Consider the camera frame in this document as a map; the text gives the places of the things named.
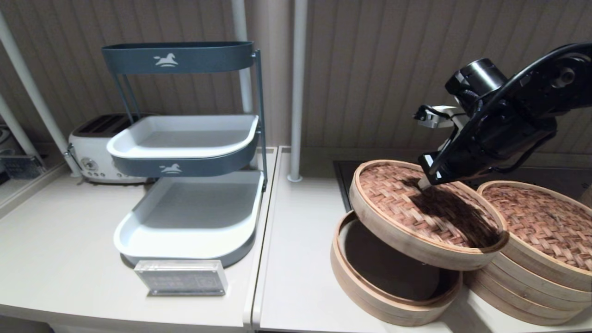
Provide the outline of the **woven bamboo steamer lid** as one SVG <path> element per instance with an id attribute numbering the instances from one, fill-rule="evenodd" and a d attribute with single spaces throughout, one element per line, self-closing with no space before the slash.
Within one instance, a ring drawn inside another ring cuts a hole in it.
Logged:
<path id="1" fill-rule="evenodd" d="M 404 255 L 454 271 L 486 267 L 509 243 L 507 222 L 460 182 L 420 189 L 419 165 L 370 160 L 351 180 L 349 200 L 362 224 Z"/>
<path id="2" fill-rule="evenodd" d="M 575 290 L 592 292 L 592 209 L 558 192 L 516 181 L 477 190 L 507 222 L 502 253 L 514 263 Z"/>

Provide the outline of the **black induction cooktop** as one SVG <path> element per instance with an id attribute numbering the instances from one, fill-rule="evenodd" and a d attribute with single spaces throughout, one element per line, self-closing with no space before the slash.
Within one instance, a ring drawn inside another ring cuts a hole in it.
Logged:
<path id="1" fill-rule="evenodd" d="M 334 161 L 333 166 L 338 180 L 343 204 L 351 210 L 349 188 L 353 175 L 362 161 Z M 592 169 L 561 168 L 520 168 L 513 173 L 490 173 L 479 179 L 463 180 L 473 190 L 488 181 L 509 180 L 537 185 L 559 192 L 572 199 L 581 199 L 584 192 L 592 186 Z"/>

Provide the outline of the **three-tier grey tray rack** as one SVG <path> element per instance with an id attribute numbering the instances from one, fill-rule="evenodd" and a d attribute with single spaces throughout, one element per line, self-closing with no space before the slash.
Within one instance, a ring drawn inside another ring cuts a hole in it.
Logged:
<path id="1" fill-rule="evenodd" d="M 266 129 L 265 129 L 265 107 L 264 107 L 264 92 L 263 92 L 263 88 L 264 88 L 264 84 L 262 82 L 262 64 L 261 64 L 261 52 L 260 50 L 256 50 L 255 48 L 254 52 L 252 54 L 253 58 L 254 58 L 254 63 L 252 66 L 250 66 L 249 68 L 246 69 L 251 69 L 252 67 L 255 68 L 256 71 L 256 84 L 257 84 L 257 99 L 258 99 L 258 111 L 256 113 L 251 113 L 249 115 L 256 115 L 259 117 L 260 120 L 260 124 L 262 127 L 262 130 L 264 131 L 264 139 L 265 139 L 265 147 L 263 148 L 258 148 L 256 150 L 256 154 L 254 155 L 253 160 L 249 163 L 249 165 L 243 167 L 242 169 L 239 169 L 239 171 L 243 171 L 245 170 L 248 166 L 250 166 L 252 164 L 252 162 L 254 160 L 256 160 L 256 158 L 260 157 L 261 158 L 261 162 L 259 165 L 259 171 L 264 175 L 264 185 L 266 185 L 268 183 L 268 158 L 267 158 L 267 143 L 266 143 Z M 112 77 L 114 78 L 114 80 L 116 81 L 117 84 L 117 88 L 120 91 L 120 95 L 122 97 L 122 99 L 126 99 L 126 95 L 124 90 L 131 90 L 131 86 L 128 82 L 128 78 L 127 76 L 129 76 L 129 74 L 115 74 L 112 73 L 110 71 Z M 237 111 L 234 114 L 225 114 L 225 115 L 240 115 L 240 114 L 247 114 L 243 111 Z"/>

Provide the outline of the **large grey rack tray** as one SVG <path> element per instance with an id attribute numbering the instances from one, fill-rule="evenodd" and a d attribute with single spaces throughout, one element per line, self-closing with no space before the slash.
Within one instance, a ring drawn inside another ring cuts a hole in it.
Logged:
<path id="1" fill-rule="evenodd" d="M 260 171 L 162 178 L 119 223 L 116 249 L 141 260 L 242 260 L 256 240 L 264 187 Z"/>

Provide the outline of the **white-lined rack tray horse logo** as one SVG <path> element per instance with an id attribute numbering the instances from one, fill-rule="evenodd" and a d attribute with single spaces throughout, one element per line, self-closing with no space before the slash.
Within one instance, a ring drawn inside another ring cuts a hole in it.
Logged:
<path id="1" fill-rule="evenodd" d="M 149 116 L 115 135 L 106 145 L 125 175 L 213 177 L 249 165 L 265 147 L 256 115 Z"/>

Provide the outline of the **teal rack tray horse logo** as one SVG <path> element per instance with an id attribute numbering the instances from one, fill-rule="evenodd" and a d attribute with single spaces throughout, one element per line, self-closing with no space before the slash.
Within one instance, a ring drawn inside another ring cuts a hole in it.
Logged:
<path id="1" fill-rule="evenodd" d="M 115 74 L 220 73 L 254 63 L 252 41 L 127 43 L 102 47 Z"/>

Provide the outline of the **acrylic hot warning sign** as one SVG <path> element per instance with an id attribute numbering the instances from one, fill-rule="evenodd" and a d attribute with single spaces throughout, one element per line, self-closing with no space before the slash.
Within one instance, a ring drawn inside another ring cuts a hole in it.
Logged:
<path id="1" fill-rule="evenodd" d="M 228 291 L 220 260 L 140 260 L 134 272 L 151 296 L 223 296 Z"/>

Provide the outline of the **white retro toaster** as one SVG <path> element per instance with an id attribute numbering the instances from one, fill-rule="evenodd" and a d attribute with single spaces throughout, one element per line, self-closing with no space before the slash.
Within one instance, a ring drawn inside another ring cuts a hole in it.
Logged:
<path id="1" fill-rule="evenodd" d="M 148 179 L 131 177 L 120 172 L 108 150 L 107 143 L 131 126 L 125 112 L 99 115 L 74 129 L 68 137 L 68 152 L 77 162 L 81 174 L 91 183 L 142 184 Z"/>

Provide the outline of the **long white support pole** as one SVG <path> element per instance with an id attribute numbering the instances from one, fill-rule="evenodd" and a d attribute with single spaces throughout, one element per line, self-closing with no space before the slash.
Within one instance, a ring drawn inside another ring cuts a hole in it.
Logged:
<path id="1" fill-rule="evenodd" d="M 64 160 L 71 169 L 71 177 L 80 178 L 82 173 L 80 167 L 77 164 L 76 159 L 72 156 L 69 151 L 68 142 L 61 129 L 59 128 L 53 114 L 50 111 L 46 100 L 42 96 L 32 73 L 27 66 L 27 63 L 19 50 L 17 42 L 12 34 L 9 24 L 7 23 L 2 10 L 0 9 L 0 42 L 4 47 L 17 76 L 20 78 L 24 89 L 28 93 L 28 97 L 31 99 L 38 115 L 40 116 L 44 126 L 46 126 L 51 138 L 60 150 Z"/>

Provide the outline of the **short white support pole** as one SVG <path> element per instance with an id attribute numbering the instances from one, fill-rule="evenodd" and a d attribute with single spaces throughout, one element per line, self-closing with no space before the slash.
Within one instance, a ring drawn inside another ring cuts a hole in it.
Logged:
<path id="1" fill-rule="evenodd" d="M 9 127 L 10 131 L 14 135 L 16 141 L 21 146 L 22 150 L 29 155 L 35 156 L 40 162 L 42 162 L 42 157 L 26 135 L 23 127 L 17 121 L 15 115 L 9 108 L 9 105 L 5 101 L 4 97 L 0 93 L 0 117 L 6 122 L 7 126 Z"/>

